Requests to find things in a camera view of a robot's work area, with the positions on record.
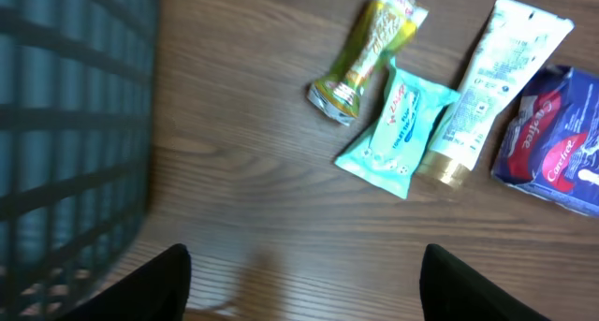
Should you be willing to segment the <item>purple Carefree pad pack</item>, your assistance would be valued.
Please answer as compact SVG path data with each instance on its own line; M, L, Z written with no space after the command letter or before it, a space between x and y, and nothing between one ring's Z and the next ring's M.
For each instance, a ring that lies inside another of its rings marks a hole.
M598 77L539 70L521 92L491 169L495 179L586 216L598 215Z

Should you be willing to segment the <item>white tube with gold cap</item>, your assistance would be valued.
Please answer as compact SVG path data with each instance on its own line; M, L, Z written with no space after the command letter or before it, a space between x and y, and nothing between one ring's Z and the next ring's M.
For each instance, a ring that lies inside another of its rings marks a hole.
M516 0L496 0L458 92L417 173L453 188L476 162L496 117L574 30L572 20Z

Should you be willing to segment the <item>teal wet wipes pack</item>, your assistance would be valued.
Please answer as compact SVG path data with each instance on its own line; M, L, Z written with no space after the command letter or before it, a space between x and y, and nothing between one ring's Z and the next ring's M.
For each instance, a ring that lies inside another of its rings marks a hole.
M406 199L441 111L460 94L391 60L380 117L334 161L370 184Z

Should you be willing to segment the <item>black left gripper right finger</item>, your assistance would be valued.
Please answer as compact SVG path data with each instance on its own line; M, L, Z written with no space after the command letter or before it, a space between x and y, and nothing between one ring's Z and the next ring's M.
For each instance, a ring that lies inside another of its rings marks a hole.
M548 321L434 243L422 259L419 294L426 321Z

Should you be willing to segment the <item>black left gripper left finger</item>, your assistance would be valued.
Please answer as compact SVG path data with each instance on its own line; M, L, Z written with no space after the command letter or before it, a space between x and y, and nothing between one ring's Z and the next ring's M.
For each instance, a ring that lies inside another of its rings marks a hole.
M191 284L191 256L174 244L60 321L182 321Z

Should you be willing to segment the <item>green yellow snack packet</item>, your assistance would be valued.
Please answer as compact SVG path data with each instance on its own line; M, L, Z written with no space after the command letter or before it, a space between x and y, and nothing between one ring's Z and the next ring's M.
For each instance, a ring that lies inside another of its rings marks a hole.
M416 0L372 0L329 72L311 84L308 100L330 119L353 123L372 73L414 38L427 16Z

